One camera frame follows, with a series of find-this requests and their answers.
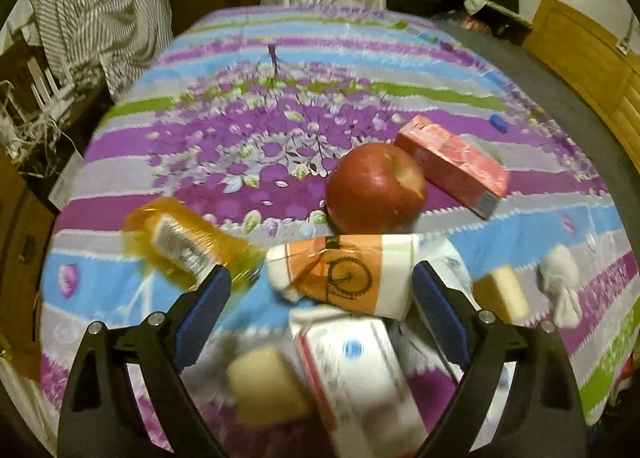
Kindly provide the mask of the wooden drawer dresser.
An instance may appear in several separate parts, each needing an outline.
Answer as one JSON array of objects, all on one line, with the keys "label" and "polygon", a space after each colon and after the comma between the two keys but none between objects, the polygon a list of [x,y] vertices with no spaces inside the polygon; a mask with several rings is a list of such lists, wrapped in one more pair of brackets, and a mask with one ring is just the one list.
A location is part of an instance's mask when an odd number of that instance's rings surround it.
[{"label": "wooden drawer dresser", "polygon": [[39,283],[54,215],[1,156],[1,334],[13,351],[38,348]]}]

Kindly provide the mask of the pink red carton box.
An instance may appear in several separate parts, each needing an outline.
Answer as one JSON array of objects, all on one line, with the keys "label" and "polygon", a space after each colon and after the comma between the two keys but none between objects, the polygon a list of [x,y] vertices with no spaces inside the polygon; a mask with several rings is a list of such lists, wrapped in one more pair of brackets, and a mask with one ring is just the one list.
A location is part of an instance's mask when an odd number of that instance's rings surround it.
[{"label": "pink red carton box", "polygon": [[422,169],[425,179],[489,219],[506,197],[509,171],[460,135],[422,115],[416,115],[396,134],[395,144]]}]

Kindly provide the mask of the red apple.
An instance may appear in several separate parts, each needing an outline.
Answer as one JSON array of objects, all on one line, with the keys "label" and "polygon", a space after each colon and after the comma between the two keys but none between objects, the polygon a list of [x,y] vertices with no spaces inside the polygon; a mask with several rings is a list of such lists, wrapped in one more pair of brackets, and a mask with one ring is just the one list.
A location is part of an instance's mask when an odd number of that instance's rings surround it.
[{"label": "red apple", "polygon": [[326,180],[326,212],[344,234],[405,230],[416,221],[426,199],[422,169],[393,144],[353,148]]}]

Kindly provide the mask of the colourful striped bedspread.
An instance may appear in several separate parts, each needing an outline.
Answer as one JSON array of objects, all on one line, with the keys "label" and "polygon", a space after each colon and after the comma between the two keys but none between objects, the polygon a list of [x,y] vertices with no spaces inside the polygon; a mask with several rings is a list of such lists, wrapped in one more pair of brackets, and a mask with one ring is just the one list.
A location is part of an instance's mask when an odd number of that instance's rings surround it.
[{"label": "colourful striped bedspread", "polygon": [[[492,114],[509,124],[507,133],[491,126]],[[586,456],[590,429],[639,331],[638,265],[596,167],[517,84],[431,22],[329,7],[215,12],[178,37],[105,115],[42,273],[41,386],[56,427],[91,323],[136,326],[193,291],[126,255],[127,215],[172,197],[265,256],[292,241],[380,235],[337,230],[326,212],[326,180],[355,147],[397,146],[397,132],[416,115],[497,160],[509,171],[508,190],[483,220],[425,179],[427,199],[416,221],[384,234],[448,239],[469,272],[466,299],[477,310],[473,283],[510,264],[530,308],[527,319],[511,325],[527,328],[554,325],[538,288],[538,263],[556,245],[570,249],[582,322],[554,326],[582,402]],[[180,374],[221,457],[339,457],[288,328],[291,310],[322,304],[284,299],[269,282],[265,257],[250,287],[230,289],[198,360]],[[314,413],[252,430],[236,418],[227,368],[266,345],[293,366]],[[146,432],[168,449],[139,366],[127,369]],[[429,436],[462,378],[445,381],[422,363],[402,369]]]}]

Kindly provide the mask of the wooden bed headboard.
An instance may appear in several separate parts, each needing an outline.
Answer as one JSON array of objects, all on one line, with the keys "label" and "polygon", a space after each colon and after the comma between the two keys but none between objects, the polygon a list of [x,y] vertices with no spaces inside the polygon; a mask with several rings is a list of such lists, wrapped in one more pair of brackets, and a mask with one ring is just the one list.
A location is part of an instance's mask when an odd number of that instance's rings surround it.
[{"label": "wooden bed headboard", "polygon": [[540,0],[523,47],[584,100],[639,163],[639,56],[617,48],[617,38],[560,0]]}]

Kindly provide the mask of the orange white snack packet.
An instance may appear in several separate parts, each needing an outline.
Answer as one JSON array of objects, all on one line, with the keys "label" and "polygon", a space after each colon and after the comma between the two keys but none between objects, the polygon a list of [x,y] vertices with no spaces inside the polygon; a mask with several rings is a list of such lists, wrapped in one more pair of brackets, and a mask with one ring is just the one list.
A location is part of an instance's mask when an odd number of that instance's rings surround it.
[{"label": "orange white snack packet", "polygon": [[308,298],[401,321],[419,252],[416,234],[326,236],[272,247],[265,265],[272,288],[292,303]]}]

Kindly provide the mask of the yellow plastic wrapper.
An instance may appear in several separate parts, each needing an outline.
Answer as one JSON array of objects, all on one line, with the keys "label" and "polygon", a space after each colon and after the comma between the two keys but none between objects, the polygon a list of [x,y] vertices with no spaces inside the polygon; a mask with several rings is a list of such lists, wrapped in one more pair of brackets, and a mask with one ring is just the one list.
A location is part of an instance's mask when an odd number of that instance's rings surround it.
[{"label": "yellow plastic wrapper", "polygon": [[231,276],[231,291],[250,287],[265,252],[209,223],[181,201],[160,197],[137,208],[122,223],[125,253],[144,261],[144,269],[194,290],[216,265]]}]

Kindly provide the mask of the beige sponge block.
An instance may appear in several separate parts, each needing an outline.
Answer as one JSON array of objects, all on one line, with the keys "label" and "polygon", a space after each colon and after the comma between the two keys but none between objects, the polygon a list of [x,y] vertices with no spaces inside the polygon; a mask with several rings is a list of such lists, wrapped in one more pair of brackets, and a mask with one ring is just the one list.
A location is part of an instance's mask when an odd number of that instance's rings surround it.
[{"label": "beige sponge block", "polygon": [[505,323],[527,319],[530,308],[518,274],[510,264],[501,265],[473,283],[477,304],[494,313]]},{"label": "beige sponge block", "polygon": [[249,429],[279,426],[314,413],[314,405],[293,366],[273,345],[261,346],[227,368],[236,418]]}]

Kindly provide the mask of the white crumpled tissue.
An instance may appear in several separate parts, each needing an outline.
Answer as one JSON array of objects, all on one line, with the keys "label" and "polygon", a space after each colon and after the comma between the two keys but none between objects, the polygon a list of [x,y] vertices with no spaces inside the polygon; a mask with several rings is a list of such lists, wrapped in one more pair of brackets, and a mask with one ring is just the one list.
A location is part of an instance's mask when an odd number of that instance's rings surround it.
[{"label": "white crumpled tissue", "polygon": [[579,270],[568,249],[556,245],[538,263],[538,288],[551,304],[552,322],[559,328],[577,328],[582,322]]}]

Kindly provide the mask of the grey striped draped cloth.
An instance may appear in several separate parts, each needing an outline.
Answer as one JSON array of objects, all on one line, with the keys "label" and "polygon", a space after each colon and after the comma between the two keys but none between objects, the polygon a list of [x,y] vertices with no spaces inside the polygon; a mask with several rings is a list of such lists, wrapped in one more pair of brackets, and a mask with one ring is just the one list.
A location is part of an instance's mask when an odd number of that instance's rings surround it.
[{"label": "grey striped draped cloth", "polygon": [[118,101],[174,39],[169,0],[29,0],[51,73]]}]

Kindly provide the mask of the white flat medicine box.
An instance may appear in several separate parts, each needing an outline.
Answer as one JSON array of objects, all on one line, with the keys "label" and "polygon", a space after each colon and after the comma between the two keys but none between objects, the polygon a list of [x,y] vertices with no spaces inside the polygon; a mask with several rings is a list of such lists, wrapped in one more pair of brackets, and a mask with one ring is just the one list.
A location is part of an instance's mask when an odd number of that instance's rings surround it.
[{"label": "white flat medicine box", "polygon": [[[454,245],[419,237],[418,263],[427,260],[446,285],[469,296],[470,275]],[[445,381],[463,376],[428,331],[413,293],[401,321],[322,304],[291,310],[288,328],[340,457],[409,457],[418,451],[427,430],[405,364],[422,363]]]}]

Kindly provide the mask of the grey mattress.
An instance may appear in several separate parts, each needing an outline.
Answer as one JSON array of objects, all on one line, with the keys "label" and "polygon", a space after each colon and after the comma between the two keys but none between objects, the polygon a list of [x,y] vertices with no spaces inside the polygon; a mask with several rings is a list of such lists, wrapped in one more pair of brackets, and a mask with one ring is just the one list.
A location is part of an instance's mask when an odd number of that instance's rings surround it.
[{"label": "grey mattress", "polygon": [[627,220],[639,218],[639,174],[614,134],[595,111],[533,54],[511,42],[460,25],[437,25],[500,68],[582,149],[596,166]]}]

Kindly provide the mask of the blue bottle cap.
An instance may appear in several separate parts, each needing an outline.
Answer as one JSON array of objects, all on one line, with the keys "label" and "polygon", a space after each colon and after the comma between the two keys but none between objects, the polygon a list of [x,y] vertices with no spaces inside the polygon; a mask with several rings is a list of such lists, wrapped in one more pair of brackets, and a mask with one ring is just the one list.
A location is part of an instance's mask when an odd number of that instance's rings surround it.
[{"label": "blue bottle cap", "polygon": [[498,114],[492,114],[489,117],[489,122],[491,126],[501,133],[507,133],[509,131],[509,124]]}]

